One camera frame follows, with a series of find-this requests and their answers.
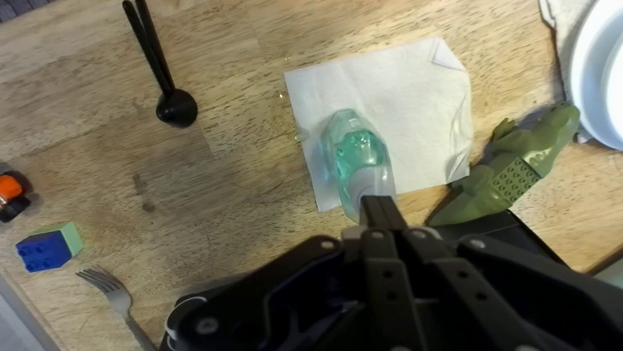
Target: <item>orange object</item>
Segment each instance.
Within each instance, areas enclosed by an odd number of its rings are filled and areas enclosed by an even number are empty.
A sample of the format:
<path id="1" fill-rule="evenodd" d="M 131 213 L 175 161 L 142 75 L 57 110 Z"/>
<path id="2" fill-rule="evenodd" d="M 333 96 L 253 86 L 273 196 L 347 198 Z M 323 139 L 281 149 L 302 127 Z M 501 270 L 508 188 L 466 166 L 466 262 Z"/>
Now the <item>orange object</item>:
<path id="1" fill-rule="evenodd" d="M 24 194 L 22 184 L 12 176 L 0 176 L 0 198 L 12 201 Z"/>

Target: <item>small bottle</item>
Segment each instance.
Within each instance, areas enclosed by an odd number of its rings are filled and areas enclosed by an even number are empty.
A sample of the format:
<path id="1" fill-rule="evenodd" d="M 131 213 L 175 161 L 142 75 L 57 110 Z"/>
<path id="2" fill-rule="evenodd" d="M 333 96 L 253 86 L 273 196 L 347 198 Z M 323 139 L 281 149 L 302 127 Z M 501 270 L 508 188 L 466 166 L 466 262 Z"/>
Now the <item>small bottle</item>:
<path id="1" fill-rule="evenodd" d="M 364 196 L 395 196 L 388 147 L 364 118 L 341 110 L 329 118 L 321 139 L 349 219 L 358 223 Z"/>

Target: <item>paper towel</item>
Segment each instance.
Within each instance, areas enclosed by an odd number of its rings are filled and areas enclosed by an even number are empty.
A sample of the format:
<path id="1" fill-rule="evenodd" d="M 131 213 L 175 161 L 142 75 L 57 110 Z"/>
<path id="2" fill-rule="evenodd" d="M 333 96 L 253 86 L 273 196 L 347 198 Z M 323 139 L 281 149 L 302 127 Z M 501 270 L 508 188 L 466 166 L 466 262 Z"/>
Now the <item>paper towel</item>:
<path id="1" fill-rule="evenodd" d="M 339 205 L 321 149 L 323 123 L 337 110 L 356 110 L 378 129 L 397 194 L 469 174 L 469 77 L 442 40 L 292 71 L 286 84 L 319 211 Z"/>

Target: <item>wood grain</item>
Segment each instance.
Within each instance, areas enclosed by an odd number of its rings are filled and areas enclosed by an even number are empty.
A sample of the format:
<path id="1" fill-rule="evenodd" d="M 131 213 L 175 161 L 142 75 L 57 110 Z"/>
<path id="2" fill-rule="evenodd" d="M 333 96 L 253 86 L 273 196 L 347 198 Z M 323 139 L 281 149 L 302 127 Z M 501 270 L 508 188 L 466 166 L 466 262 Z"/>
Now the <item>wood grain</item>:
<path id="1" fill-rule="evenodd" d="M 526 0 L 150 0 L 177 84 L 201 108 L 177 131 L 156 122 L 158 86 L 119 0 L 57 0 L 0 28 L 0 161 L 37 203 L 0 237 L 0 266 L 63 350 L 138 350 L 103 297 L 74 274 L 103 266 L 135 295 L 160 342 L 193 285 L 255 270 L 312 235 L 316 213 L 282 75 L 442 36 L 471 75 L 473 161 L 493 127 L 561 98 L 553 44 Z M 575 270 L 623 244 L 621 157 L 569 147 L 514 211 Z M 419 225 L 446 190 L 399 198 Z M 86 250 L 27 276 L 14 244 L 74 221 Z"/>

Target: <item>black spoon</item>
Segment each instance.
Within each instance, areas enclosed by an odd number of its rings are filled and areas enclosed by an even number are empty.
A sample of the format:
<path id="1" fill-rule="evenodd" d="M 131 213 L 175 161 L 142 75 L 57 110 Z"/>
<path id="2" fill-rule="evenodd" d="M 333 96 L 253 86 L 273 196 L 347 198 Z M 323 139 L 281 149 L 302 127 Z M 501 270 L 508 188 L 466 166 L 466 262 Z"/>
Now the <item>black spoon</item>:
<path id="1" fill-rule="evenodd" d="M 144 57 L 148 59 L 152 73 L 160 84 L 162 98 L 156 106 L 156 116 L 160 122 L 173 127 L 189 127 L 197 120 L 197 102 L 191 94 L 177 90 L 170 73 L 170 67 L 164 59 L 158 34 L 144 0 L 123 0 L 123 10 L 129 16 L 129 22 L 135 30 L 135 36 L 140 44 Z"/>

